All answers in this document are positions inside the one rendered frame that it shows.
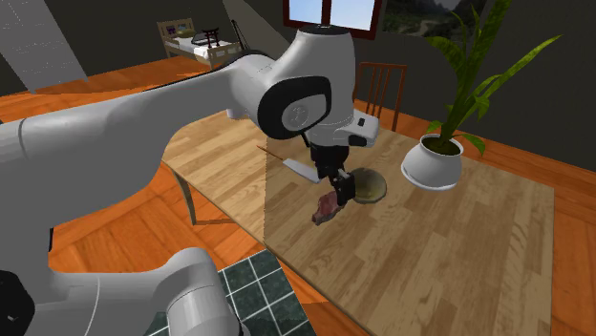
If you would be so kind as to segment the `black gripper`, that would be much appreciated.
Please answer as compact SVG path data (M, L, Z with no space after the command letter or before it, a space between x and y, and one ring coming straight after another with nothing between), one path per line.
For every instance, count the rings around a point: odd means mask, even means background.
M329 178L335 190L337 205L344 206L355 197L355 178L352 173L339 173L344 170L348 158L349 146L322 146L311 143L310 158L314 162L319 179Z

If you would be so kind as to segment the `olive green bowl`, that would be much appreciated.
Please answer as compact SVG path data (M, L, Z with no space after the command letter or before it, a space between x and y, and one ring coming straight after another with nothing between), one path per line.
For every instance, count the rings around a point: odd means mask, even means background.
M355 196L353 200L360 204L376 203L387 194L387 182L377 171L369 168L357 168L351 171L354 177Z

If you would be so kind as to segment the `raw red meat piece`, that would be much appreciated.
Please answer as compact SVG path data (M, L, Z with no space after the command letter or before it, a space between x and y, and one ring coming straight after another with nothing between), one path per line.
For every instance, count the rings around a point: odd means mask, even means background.
M332 220L337 213L344 208L344 205L338 204L338 196L335 191L328 192L319 198L317 210L312 215L311 220L320 225L326 221Z

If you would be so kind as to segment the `green plant in white pot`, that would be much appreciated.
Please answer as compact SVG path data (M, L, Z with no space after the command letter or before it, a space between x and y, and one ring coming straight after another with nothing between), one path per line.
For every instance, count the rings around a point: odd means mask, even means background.
M426 41L437 48L449 62L457 76L457 92L454 103L446 105L448 111L444 122L432 121L418 144L401 163L403 176L418 188L429 191L447 191L459 181L464 152L458 137L466 138L480 153L485 151L482 139L471 134L459 134L457 129L470 116L483 118L490 107L490 97L514 74L530 63L543 49L557 40L551 37L532 49L504 73L492 75L473 88L479 68L491 48L502 20L512 0L496 0L486 21L481 24L474 12L475 27L473 43L467 45L467 26L460 22L463 41L461 45L441 36L429 36Z

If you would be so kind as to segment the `wooden table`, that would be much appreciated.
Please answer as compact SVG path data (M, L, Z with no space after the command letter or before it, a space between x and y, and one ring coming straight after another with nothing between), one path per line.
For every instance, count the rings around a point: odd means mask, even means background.
M372 336L550 336L551 187L471 160L446 192L415 187L400 165L412 138L381 131L346 167L387 183L315 224L330 190L289 170L301 138L266 137L225 113L191 123L164 162Z

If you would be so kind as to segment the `brown wooden chair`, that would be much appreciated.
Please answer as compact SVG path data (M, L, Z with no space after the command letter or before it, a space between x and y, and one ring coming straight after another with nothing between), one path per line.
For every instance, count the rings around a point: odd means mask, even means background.
M357 100L360 90L364 84L367 84L366 107L364 112L368 115L377 117L382 125L386 125L393 132L397 131L397 123L400 116L400 107L403 95L403 86L405 75L408 71L407 65L388 64L378 62L360 62L357 66L354 88L352 91L352 100ZM392 74L398 72L397 92L394 99L391 112L393 113L391 121L384 122L382 113L388 110L384 102L389 90Z

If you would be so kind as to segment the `green tiled robot stand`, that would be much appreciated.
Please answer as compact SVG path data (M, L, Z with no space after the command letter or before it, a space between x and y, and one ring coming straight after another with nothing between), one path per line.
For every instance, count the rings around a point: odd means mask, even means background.
M250 336L317 336L276 257L264 249L218 271Z

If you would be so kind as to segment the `red framed window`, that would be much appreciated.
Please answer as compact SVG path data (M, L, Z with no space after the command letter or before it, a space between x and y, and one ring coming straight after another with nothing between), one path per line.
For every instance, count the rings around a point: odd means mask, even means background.
M287 27L320 24L348 29L355 38L374 40L383 0L282 0Z

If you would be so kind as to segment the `light wooden bed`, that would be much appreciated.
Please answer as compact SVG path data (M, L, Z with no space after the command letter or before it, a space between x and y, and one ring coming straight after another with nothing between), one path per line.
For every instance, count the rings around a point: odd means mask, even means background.
M217 29L214 33L197 31L191 18L162 21L157 26L167 58L181 55L213 69L242 50L239 42L221 40Z

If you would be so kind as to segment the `landscape wall picture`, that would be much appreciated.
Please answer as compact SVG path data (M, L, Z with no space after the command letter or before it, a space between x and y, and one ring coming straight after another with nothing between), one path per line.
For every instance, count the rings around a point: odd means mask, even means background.
M441 36L461 42L463 33L455 14L470 33L487 0L388 0L383 19L384 32L418 37Z

